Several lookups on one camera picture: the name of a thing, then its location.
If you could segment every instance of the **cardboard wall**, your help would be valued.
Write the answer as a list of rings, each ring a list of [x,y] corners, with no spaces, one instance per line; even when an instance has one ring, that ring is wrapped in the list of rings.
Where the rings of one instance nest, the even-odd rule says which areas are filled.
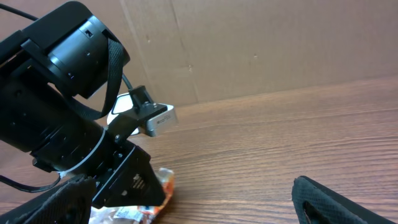
[[[43,16],[63,0],[2,0]],[[127,48],[124,72],[174,105],[398,71],[396,0],[83,0]],[[30,22],[0,11],[0,39]],[[101,108],[104,89],[90,101]]]

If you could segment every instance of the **black strap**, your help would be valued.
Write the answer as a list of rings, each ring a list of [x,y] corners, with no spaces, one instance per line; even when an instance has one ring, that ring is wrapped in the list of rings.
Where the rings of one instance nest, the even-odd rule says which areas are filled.
[[[72,96],[63,95],[69,107],[84,119],[96,120],[106,116],[111,111],[118,97],[123,75],[123,46],[116,41],[108,39],[108,53],[108,83],[102,111],[89,108]]]

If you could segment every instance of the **black fabric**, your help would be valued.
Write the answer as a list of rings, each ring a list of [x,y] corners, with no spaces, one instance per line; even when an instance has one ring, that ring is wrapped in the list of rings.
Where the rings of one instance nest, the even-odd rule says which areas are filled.
[[[294,180],[292,200],[300,224],[393,223],[305,176]],[[316,210],[316,221],[308,221],[314,214],[308,208]]]
[[[63,95],[69,107],[87,120],[96,120],[106,116],[111,111],[118,97],[123,75],[123,46],[116,41],[108,39],[108,51],[108,83],[106,85],[105,102],[102,111],[89,108],[75,100],[72,96]]]
[[[90,218],[91,200],[96,192],[95,180],[78,175],[37,198],[18,207],[11,224],[70,223],[86,224]]]

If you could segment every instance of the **wooden table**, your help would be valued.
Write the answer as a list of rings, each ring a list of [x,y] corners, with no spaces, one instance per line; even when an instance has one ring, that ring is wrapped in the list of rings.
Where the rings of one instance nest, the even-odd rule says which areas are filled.
[[[176,173],[159,223],[298,223],[291,191],[306,175],[398,222],[398,76],[177,108],[179,125],[131,141]],[[0,145],[0,172],[55,178]],[[0,212],[35,195],[0,184]]]

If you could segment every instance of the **black cable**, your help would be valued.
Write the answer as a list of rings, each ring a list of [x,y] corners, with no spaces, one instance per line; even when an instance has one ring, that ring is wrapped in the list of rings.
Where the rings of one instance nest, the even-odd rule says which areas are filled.
[[[11,13],[17,14],[18,16],[25,17],[26,19],[30,19],[32,21],[36,21],[38,18],[34,17],[26,12],[22,12],[18,9],[14,9],[13,7],[6,6],[5,4],[0,3],[0,9],[3,9],[5,11],[9,11]],[[61,180],[61,177],[58,176],[56,181],[50,185],[42,186],[42,187],[33,187],[25,184],[20,184],[18,182],[15,182],[11,179],[8,179],[7,177],[0,175],[0,182],[7,184],[8,186],[14,187],[17,190],[23,191],[23,192],[28,192],[28,193],[37,193],[37,192],[43,192],[46,190],[49,190],[53,188],[55,185],[57,185]]]
[[[29,186],[29,185],[24,185],[24,184],[20,184],[18,182],[15,182],[11,179],[8,179],[7,177],[0,175],[0,182],[3,182],[5,184],[7,184],[8,186],[14,187],[17,190],[23,191],[23,192],[28,192],[28,193],[37,193],[37,192],[43,192],[45,190],[50,190],[51,188],[53,188],[57,183],[59,183],[61,180],[61,177],[58,176],[58,179],[47,186],[43,186],[43,187],[33,187],[33,186]]]
[[[124,75],[124,73],[122,75],[122,79],[123,79],[124,83],[126,84],[127,89],[132,90],[132,85],[131,85],[130,81],[127,79],[127,77]]]
[[[32,16],[32,15],[26,13],[26,12],[22,12],[22,11],[20,11],[18,9],[14,9],[13,7],[6,6],[5,4],[0,4],[0,9],[12,12],[14,14],[17,14],[18,16],[25,17],[26,19],[30,19],[32,21],[35,21],[35,20],[38,19],[37,17],[34,17],[34,16]]]

